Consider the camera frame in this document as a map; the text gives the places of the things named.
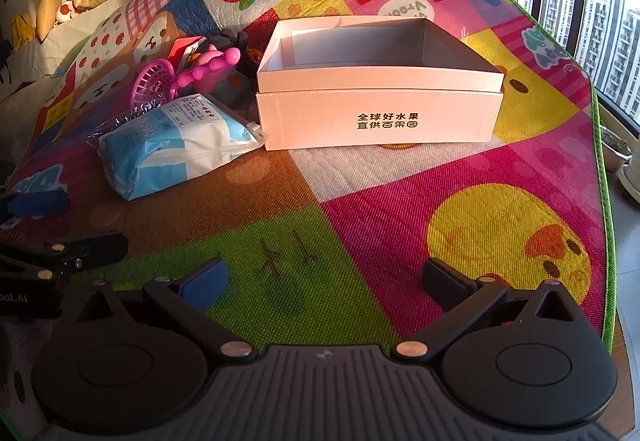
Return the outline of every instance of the box lid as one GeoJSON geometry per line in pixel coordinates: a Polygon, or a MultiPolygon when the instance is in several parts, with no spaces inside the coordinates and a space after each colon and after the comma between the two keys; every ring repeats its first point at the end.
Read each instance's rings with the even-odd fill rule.
{"type": "Polygon", "coordinates": [[[258,67],[261,93],[330,89],[498,92],[504,75],[426,18],[281,20],[258,67]]]}

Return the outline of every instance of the tile floor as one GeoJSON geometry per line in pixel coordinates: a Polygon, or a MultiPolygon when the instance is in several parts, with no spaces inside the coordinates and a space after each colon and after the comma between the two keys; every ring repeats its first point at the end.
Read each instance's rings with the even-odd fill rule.
{"type": "MultiPolygon", "coordinates": [[[[609,174],[609,195],[616,236],[618,315],[625,334],[634,402],[640,403],[640,204],[626,195],[615,174],[609,174]]],[[[639,412],[640,407],[636,407],[636,425],[639,412]]],[[[636,428],[625,441],[640,441],[640,429],[636,428]]]]}

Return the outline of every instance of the cardboard box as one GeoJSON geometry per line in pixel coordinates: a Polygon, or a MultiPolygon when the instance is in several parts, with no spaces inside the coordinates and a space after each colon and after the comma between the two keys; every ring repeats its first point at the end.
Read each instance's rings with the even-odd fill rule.
{"type": "Polygon", "coordinates": [[[281,20],[258,67],[267,150],[484,142],[504,75],[425,18],[281,20]]]}

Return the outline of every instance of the silver bolt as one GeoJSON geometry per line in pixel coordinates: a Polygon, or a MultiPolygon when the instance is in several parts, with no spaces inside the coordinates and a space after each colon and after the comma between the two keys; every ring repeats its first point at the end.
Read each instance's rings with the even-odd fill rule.
{"type": "Polygon", "coordinates": [[[247,342],[233,341],[222,344],[220,351],[229,358],[244,358],[249,356],[254,351],[254,348],[247,342]]]}
{"type": "Polygon", "coordinates": [[[422,342],[408,341],[396,345],[396,352],[407,358],[418,358],[427,354],[428,351],[429,348],[422,342]]]}

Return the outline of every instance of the mat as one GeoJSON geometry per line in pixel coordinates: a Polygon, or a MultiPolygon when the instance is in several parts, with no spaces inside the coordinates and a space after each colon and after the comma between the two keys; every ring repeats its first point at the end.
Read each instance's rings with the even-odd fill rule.
{"type": "MultiPolygon", "coordinates": [[[[442,312],[421,290],[428,255],[516,288],[557,278],[610,345],[615,268],[593,100],[587,75],[513,0],[137,0],[61,76],[10,183],[62,187],[71,209],[2,233],[121,230],[129,257],[76,280],[117,289],[180,277],[220,253],[230,283],[209,314],[257,345],[389,347],[442,312]],[[278,20],[352,14],[427,17],[503,71],[491,140],[260,149],[132,202],[107,184],[85,136],[124,108],[141,64],[177,37],[243,30],[264,50],[278,20]]],[[[10,400],[9,414],[22,406],[10,400]]]]}

